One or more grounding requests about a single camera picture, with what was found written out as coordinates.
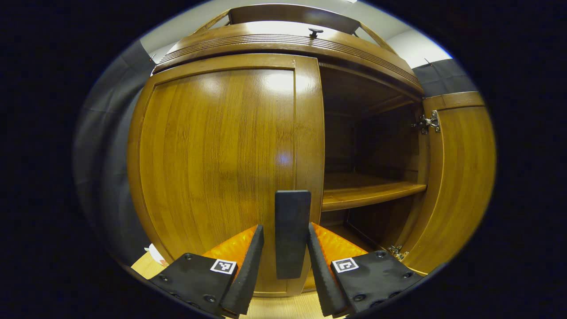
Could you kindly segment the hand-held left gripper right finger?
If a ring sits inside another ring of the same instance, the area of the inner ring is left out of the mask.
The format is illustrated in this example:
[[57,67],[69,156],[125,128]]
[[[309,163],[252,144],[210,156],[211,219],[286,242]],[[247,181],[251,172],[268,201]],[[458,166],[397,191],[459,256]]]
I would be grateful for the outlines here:
[[423,279],[389,252],[367,252],[318,224],[309,224],[307,246],[324,316],[383,306]]

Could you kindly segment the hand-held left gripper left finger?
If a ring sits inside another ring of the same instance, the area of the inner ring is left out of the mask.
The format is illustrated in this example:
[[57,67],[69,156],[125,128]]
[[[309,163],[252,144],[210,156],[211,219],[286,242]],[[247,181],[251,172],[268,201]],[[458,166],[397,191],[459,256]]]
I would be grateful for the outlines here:
[[200,256],[184,253],[150,283],[213,317],[246,315],[254,294],[264,227],[253,226]]

